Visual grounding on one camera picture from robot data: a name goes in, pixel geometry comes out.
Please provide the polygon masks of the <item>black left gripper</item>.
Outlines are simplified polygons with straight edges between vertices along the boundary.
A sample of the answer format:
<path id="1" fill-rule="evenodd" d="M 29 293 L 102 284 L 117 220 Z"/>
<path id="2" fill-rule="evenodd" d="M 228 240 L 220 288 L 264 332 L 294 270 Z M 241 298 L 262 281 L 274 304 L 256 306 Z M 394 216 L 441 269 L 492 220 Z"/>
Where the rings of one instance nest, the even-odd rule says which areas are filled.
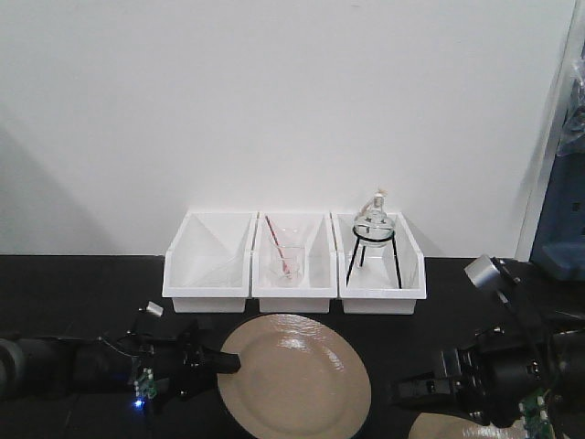
<path id="1" fill-rule="evenodd" d="M 216 374 L 235 374 L 241 368 L 238 354 L 205 348 L 196 320 L 172 338 L 143 334 L 132 357 L 129 384 L 133 407 L 159 414 L 173 399 L 186 402 L 215 386 Z"/>

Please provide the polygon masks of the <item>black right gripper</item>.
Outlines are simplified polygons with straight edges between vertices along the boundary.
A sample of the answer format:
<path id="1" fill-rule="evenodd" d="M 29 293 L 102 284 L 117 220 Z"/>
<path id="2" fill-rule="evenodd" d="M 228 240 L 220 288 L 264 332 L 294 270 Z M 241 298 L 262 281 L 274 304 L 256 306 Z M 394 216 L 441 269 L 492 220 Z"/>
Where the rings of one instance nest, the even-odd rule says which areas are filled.
<path id="1" fill-rule="evenodd" d="M 438 377 L 426 372 L 392 381 L 388 403 L 508 427 L 521 417 L 522 400 L 548 387 L 546 353 L 547 345 L 530 332 L 494 327 L 468 346 L 441 351 Z"/>

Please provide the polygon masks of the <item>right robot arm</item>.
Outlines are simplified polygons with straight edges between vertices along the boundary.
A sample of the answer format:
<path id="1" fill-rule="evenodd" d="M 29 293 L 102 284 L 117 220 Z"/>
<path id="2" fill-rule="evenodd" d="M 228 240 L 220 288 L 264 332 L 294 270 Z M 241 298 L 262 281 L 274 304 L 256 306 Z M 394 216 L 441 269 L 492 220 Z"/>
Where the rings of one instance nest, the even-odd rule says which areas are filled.
<path id="1" fill-rule="evenodd" d="M 482 255 L 464 271 L 513 326 L 489 327 L 467 346 L 440 350 L 431 371 L 389 385 L 390 403 L 482 426 L 521 421 L 527 438 L 562 437 L 559 416 L 584 410 L 583 316 L 540 316 L 530 327 L 521 317 L 521 280 L 503 260 Z"/>

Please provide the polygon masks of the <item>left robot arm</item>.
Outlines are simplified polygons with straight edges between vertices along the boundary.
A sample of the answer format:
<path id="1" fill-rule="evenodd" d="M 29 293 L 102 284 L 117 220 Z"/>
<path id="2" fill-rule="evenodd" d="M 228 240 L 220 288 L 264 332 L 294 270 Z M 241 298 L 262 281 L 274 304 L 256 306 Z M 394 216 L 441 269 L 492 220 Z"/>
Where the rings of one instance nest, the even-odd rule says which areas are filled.
<path id="1" fill-rule="evenodd" d="M 173 337 L 156 337 L 138 317 L 121 337 L 21 337 L 1 340 L 1 398 L 60 398 L 72 393 L 128 393 L 138 410 L 159 413 L 171 400 L 209 390 L 234 374 L 239 356 L 206 347 L 197 322 Z"/>

